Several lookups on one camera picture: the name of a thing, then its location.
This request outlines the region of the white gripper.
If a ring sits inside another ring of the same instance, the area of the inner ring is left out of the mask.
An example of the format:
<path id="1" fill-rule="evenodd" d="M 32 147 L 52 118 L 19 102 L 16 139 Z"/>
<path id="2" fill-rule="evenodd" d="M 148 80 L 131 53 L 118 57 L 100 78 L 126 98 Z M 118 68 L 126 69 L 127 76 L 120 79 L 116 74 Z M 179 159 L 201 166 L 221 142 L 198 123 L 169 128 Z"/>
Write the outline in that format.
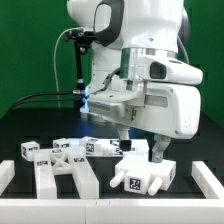
<path id="1" fill-rule="evenodd" d="M 107 90 L 91 94 L 89 110 L 118 127 L 119 148 L 129 152 L 129 127 L 156 133 L 152 161 L 161 163 L 171 138 L 191 139 L 198 130 L 201 97 L 193 86 L 149 83 L 147 92 Z"/>

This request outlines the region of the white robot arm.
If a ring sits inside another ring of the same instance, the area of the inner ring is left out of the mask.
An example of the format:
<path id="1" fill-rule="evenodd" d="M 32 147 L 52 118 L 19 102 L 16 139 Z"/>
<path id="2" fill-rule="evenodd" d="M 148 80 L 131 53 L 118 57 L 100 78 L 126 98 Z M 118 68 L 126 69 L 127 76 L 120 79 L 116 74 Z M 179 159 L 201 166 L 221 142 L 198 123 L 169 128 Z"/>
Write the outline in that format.
<path id="1" fill-rule="evenodd" d="M 70 17 L 93 44 L 88 111 L 155 135 L 151 160 L 160 163 L 172 139 L 198 130 L 201 70 L 177 59 L 184 0 L 67 0 Z"/>

